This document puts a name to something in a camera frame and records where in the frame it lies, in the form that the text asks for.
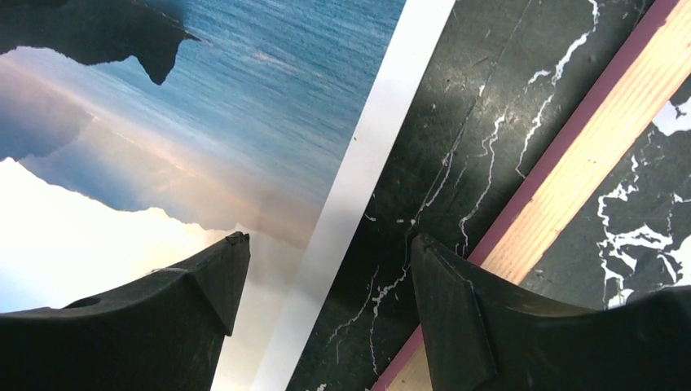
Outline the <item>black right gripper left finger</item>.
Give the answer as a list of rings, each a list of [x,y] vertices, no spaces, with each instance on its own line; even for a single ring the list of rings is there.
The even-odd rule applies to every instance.
[[[128,284],[1,317],[4,390],[208,390],[250,261],[237,231]]]

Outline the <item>pink wooden picture frame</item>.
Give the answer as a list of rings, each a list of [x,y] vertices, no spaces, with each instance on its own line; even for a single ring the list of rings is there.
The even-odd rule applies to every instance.
[[[594,310],[690,285],[690,4],[462,1],[385,169],[409,235]]]

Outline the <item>blue sky landscape photo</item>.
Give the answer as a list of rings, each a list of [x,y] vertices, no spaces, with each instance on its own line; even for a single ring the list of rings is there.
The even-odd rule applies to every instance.
[[[449,1],[4,1],[1,317],[240,231],[209,390],[283,390]]]

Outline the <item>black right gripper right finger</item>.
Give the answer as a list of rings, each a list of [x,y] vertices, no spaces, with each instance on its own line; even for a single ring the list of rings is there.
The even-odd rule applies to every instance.
[[[411,243],[435,390],[687,390],[690,290],[589,310],[541,296],[457,256]]]

